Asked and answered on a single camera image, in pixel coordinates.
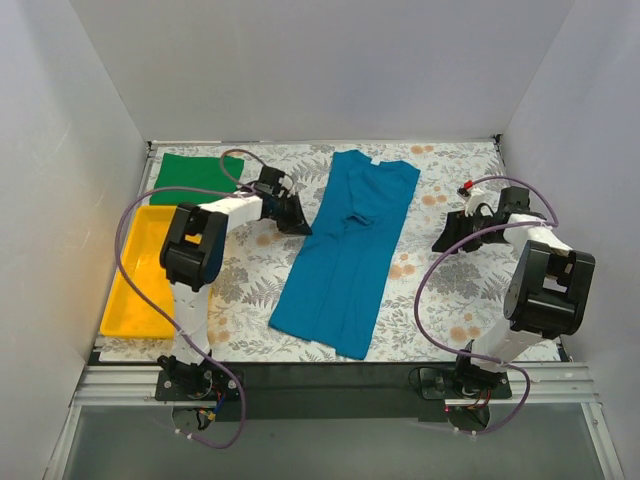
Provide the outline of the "blue t shirt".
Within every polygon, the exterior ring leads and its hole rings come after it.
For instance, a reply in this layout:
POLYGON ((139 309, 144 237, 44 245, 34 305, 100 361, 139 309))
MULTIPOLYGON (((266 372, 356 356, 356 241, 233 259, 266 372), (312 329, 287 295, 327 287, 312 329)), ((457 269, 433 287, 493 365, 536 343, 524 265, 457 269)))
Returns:
POLYGON ((334 154, 323 199, 269 325, 343 357, 366 357, 420 171, 334 154))

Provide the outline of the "yellow plastic tray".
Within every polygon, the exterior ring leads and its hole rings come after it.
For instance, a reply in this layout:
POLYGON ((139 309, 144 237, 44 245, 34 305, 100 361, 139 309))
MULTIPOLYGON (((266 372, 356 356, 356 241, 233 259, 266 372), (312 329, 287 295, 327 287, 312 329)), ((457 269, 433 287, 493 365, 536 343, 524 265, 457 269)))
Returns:
MULTIPOLYGON (((125 270, 136 286, 168 314, 174 313, 173 297, 159 255, 174 212, 173 206, 139 207, 122 255, 125 270)), ((117 274, 100 332, 115 338, 169 339, 174 327, 117 274)))

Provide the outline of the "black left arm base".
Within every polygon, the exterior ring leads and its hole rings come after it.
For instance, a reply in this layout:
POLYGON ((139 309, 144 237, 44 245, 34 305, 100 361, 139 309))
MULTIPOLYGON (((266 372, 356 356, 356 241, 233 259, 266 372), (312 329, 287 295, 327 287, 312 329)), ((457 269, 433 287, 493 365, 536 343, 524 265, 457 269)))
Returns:
POLYGON ((239 386, 244 383, 244 372, 231 369, 236 380, 211 363, 185 364, 174 355, 161 355, 157 359, 161 368, 155 399, 158 401, 238 401, 239 386))

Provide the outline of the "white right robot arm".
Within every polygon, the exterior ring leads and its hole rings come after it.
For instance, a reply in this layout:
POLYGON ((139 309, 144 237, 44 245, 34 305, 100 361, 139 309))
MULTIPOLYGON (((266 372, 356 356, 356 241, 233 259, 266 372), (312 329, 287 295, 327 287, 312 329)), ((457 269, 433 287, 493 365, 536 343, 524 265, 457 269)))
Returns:
POLYGON ((572 335, 580 327, 595 270, 593 255, 573 249, 555 235, 550 220, 530 208, 530 190, 501 190, 495 210, 471 181, 458 189, 464 208, 447 214, 432 250, 471 253, 483 245, 508 244, 519 255, 503 303, 502 320, 465 347, 452 373, 454 389, 475 397, 488 374, 543 340, 572 335))

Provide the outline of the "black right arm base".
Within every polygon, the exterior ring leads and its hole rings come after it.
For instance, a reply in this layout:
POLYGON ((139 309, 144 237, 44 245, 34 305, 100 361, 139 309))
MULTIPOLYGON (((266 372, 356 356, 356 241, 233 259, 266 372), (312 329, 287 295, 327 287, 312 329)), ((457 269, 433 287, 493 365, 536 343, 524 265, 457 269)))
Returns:
POLYGON ((479 413, 491 400, 508 400, 512 390, 505 373, 482 373, 477 367, 453 363, 418 366, 408 373, 409 385, 424 400, 463 400, 463 412, 479 413))

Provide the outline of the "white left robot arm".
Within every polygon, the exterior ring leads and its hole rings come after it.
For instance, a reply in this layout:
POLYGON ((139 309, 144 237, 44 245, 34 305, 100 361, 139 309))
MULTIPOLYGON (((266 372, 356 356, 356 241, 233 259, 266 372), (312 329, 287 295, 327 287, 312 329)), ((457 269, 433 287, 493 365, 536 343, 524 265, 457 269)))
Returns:
POLYGON ((190 399, 205 398, 213 386, 211 373, 199 365, 211 352, 207 334, 209 291, 223 265, 227 235, 263 219, 274 221, 284 234, 312 234, 293 179, 267 166, 248 191, 214 202, 181 203, 176 207, 159 261, 170 284, 177 323, 169 359, 188 366, 178 377, 178 387, 190 399))

